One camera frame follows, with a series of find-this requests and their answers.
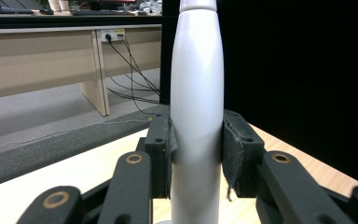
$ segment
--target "gray floor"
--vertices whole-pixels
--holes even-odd
[[[159,69],[143,71],[143,75],[159,87]],[[124,87],[131,87],[131,81],[125,75],[113,79]],[[134,75],[134,80],[147,86],[139,75]],[[109,77],[106,81],[109,89],[131,95],[130,90],[118,86]],[[133,83],[133,88],[145,89],[136,83]],[[158,101],[153,91],[134,91],[133,94]],[[110,91],[108,100],[111,114],[103,117],[81,94],[78,84],[1,97],[0,153],[156,105],[139,101],[135,104],[132,99],[124,99]]]

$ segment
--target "black cable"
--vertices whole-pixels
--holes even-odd
[[[144,78],[144,80],[146,81],[146,83],[148,84],[148,86],[150,87],[150,89],[152,89],[152,90],[157,89],[156,87],[155,87],[155,89],[153,89],[153,88],[150,86],[150,84],[149,84],[150,80],[147,79],[147,78],[144,76],[144,74],[142,74],[142,71],[139,69],[139,67],[137,66],[136,63],[135,63],[135,65],[137,66],[137,68],[135,68],[134,66],[132,66],[132,64],[129,63],[129,61],[128,61],[120,52],[118,52],[118,50],[112,45],[112,43],[110,43],[110,46],[112,47],[112,49],[115,50],[115,52],[117,52],[118,55],[120,55],[120,57],[121,57],[122,59],[124,59],[124,61],[126,61],[126,63],[131,67],[131,69],[134,69],[141,77]],[[129,54],[130,54],[130,60],[133,60],[133,57],[132,57],[132,55],[131,55],[131,51],[130,51],[130,50],[129,50]]]
[[[16,0],[18,3],[20,3],[20,5],[24,8],[27,8],[25,5],[23,5],[19,0]]]
[[[126,36],[121,35],[120,37],[121,37],[121,39],[123,40],[125,46],[127,47],[127,51],[128,51],[129,54],[130,54],[130,58],[134,60],[134,63],[135,63],[136,68],[137,68],[139,71],[141,71],[141,69],[139,68],[138,64],[136,63],[135,59],[133,58],[133,56],[132,56],[132,54],[131,54],[130,44],[129,44],[129,42],[127,41]],[[145,77],[144,74],[142,74],[142,72],[140,72],[139,75],[141,75],[141,76],[144,78],[144,80],[146,81],[146,83],[149,85],[149,87],[150,87],[151,89],[153,89],[153,88],[154,88],[154,89],[157,89],[157,87],[156,87],[155,85],[153,85],[153,83],[152,83],[147,77]]]
[[[118,92],[118,91],[113,91],[112,89],[110,89],[108,87],[107,87],[107,89],[109,91],[111,91],[113,94],[115,94],[117,96],[120,96],[122,98],[125,98],[125,99],[132,99],[132,100],[135,99],[136,101],[141,101],[141,102],[146,102],[146,103],[150,103],[150,104],[161,105],[158,101],[155,101],[155,100],[148,100],[148,99],[137,97],[137,96],[132,97],[131,95],[127,95],[127,94],[124,94],[124,93],[121,93],[121,92]]]
[[[0,0],[0,2],[3,3],[6,7],[10,7],[4,1]]]
[[[152,88],[150,88],[150,87],[148,87],[148,86],[145,86],[145,85],[143,85],[143,84],[141,84],[141,83],[139,83],[139,82],[137,82],[137,81],[131,79],[127,74],[125,74],[125,75],[126,75],[126,77],[129,78],[131,81],[133,81],[134,83],[136,83],[136,84],[138,84],[138,85],[140,85],[140,86],[142,86],[142,87],[148,88],[148,89],[151,90],[151,91],[159,91],[159,89],[152,89]]]
[[[134,102],[134,104],[135,104],[135,106],[138,108],[139,111],[141,111],[141,112],[143,112],[143,113],[145,113],[145,114],[153,114],[153,113],[146,113],[146,112],[144,112],[144,111],[137,105],[137,103],[136,103],[136,101],[142,101],[142,102],[147,102],[147,103],[152,103],[152,104],[159,104],[159,102],[157,102],[157,101],[146,100],[146,99],[143,99],[143,98],[139,98],[139,97],[135,97],[135,96],[134,96],[133,91],[136,91],[136,89],[133,88],[133,83],[135,82],[135,80],[133,79],[133,70],[135,70],[140,76],[142,76],[142,77],[144,78],[144,80],[146,81],[146,83],[147,83],[147,85],[148,85],[149,87],[146,87],[146,86],[144,86],[144,85],[142,85],[142,84],[140,84],[140,83],[137,83],[137,82],[135,82],[135,83],[137,83],[138,85],[142,85],[143,87],[146,87],[146,88],[150,89],[150,90],[153,91],[156,95],[158,95],[159,97],[161,97],[161,96],[159,95],[159,89],[158,89],[155,85],[153,85],[153,83],[152,83],[148,78],[146,78],[146,77],[142,74],[141,69],[139,68],[138,64],[136,63],[135,59],[133,58],[133,56],[132,56],[132,54],[131,54],[130,45],[129,45],[127,39],[125,39],[125,37],[123,37],[123,36],[124,36],[124,35],[120,35],[121,39],[122,39],[123,42],[124,42],[124,45],[126,46],[127,51],[128,51],[129,54],[130,54],[130,61],[128,61],[128,60],[112,45],[112,37],[111,37],[110,35],[107,35],[107,36],[106,36],[106,39],[108,40],[109,45],[112,47],[112,49],[113,49],[118,55],[120,55],[120,57],[121,57],[121,58],[130,66],[130,68],[131,68],[131,77],[129,77],[129,76],[126,74],[126,77],[128,77],[128,78],[131,80],[131,88],[130,88],[130,89],[129,89],[129,88],[126,88],[126,89],[128,89],[128,90],[131,90],[131,96],[126,95],[126,94],[122,94],[122,93],[119,93],[119,92],[116,92],[116,91],[113,91],[113,90],[111,90],[111,89],[109,89],[109,88],[107,88],[107,89],[110,90],[112,93],[114,93],[114,94],[120,96],[120,97],[127,98],[127,99],[132,99],[133,102]]]
[[[132,54],[131,54],[131,51],[130,51],[130,44],[129,44],[129,42],[128,42],[126,36],[121,35],[120,37],[121,37],[121,39],[123,40],[124,44],[126,45],[127,50],[129,51],[130,57],[133,59]],[[138,64],[136,63],[135,60],[134,60],[134,63],[135,63],[136,68],[140,71],[141,69],[139,68],[139,66],[138,66]],[[155,88],[156,90],[158,90],[158,88],[157,88],[147,77],[145,77],[144,74],[142,74],[142,72],[139,73],[139,74],[144,78],[144,80],[146,81],[146,83],[149,85],[149,87],[150,87],[151,89]],[[165,99],[165,98],[161,95],[161,91],[160,91],[160,90],[158,90],[158,93],[156,92],[156,94],[157,94],[161,99],[163,99],[164,101],[168,102],[168,100]]]
[[[122,88],[127,89],[127,90],[131,90],[131,88],[125,87],[125,86],[120,85],[119,83],[117,83],[112,77],[110,77],[110,79],[112,79],[112,81],[113,81],[114,83],[116,83],[116,85],[118,85],[119,87],[122,87]],[[135,91],[152,91],[152,90],[150,90],[150,89],[145,89],[145,90],[133,89],[133,90],[135,90]]]

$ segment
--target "desk leg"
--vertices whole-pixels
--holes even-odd
[[[110,109],[104,82],[105,73],[103,69],[101,35],[97,34],[99,32],[100,31],[91,31],[92,48],[94,50],[95,59],[95,78],[91,81],[83,82],[81,84],[81,90],[95,108],[97,108],[103,116],[107,116],[110,114]]]

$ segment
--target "keyboard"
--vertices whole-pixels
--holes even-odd
[[[0,14],[34,14],[29,8],[0,7]]]
[[[115,10],[74,10],[71,14],[73,16],[135,16],[129,11]]]

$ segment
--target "wooden table surface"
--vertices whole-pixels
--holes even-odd
[[[358,185],[358,181],[350,176],[342,174],[255,126],[253,128],[265,141],[266,150],[280,150],[295,156],[320,185],[344,196],[350,196],[351,189]],[[111,178],[117,159],[122,154],[135,150],[139,138],[146,135],[147,130],[128,135],[0,184],[0,224],[16,223],[33,199],[47,189],[74,186],[84,193]],[[223,173],[220,189],[220,224],[260,223],[255,210],[255,199],[238,199],[232,192],[232,202],[228,201],[227,182]],[[154,223],[171,219],[169,200],[155,199],[153,203]]]

